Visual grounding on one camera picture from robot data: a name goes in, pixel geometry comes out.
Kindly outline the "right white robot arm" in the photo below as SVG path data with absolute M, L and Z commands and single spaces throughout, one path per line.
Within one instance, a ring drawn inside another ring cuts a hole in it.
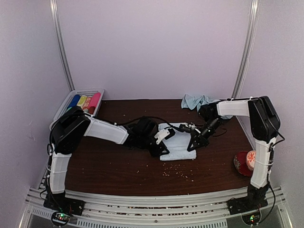
M 268 205 L 266 192 L 270 188 L 269 177 L 274 159 L 274 147 L 279 136 L 280 119 L 268 96 L 220 100 L 203 105 L 199 114 L 205 124 L 180 125 L 190 133 L 187 150 L 193 151 L 209 144 L 209 137 L 224 123 L 227 116 L 245 116 L 250 120 L 251 132 L 256 143 L 256 160 L 247 195 L 227 201 L 231 214 L 256 210 Z

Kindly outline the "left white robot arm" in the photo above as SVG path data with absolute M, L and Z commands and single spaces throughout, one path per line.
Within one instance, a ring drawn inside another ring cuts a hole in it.
M 47 196 L 58 211 L 68 207 L 65 197 L 65 179 L 72 153 L 83 137 L 94 137 L 130 148 L 148 150 L 152 157 L 169 154 L 163 140 L 169 131 L 155 131 L 157 123 L 149 117 L 140 117 L 125 124 L 105 121 L 72 107 L 51 125 L 49 135 L 49 162 Z

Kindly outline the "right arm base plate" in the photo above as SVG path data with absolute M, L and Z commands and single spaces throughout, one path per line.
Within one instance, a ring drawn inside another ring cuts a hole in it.
M 230 215 L 257 210 L 267 205 L 268 202 L 266 199 L 262 199 L 261 201 L 255 202 L 255 201 L 249 201 L 247 197 L 231 198 L 230 200 L 227 201 L 227 206 Z

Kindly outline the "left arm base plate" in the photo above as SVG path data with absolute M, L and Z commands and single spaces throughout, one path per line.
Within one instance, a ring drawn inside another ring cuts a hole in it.
M 71 198 L 59 199 L 49 197 L 44 200 L 43 206 L 48 209 L 64 212 L 68 215 L 81 216 L 84 210 L 85 202 Z

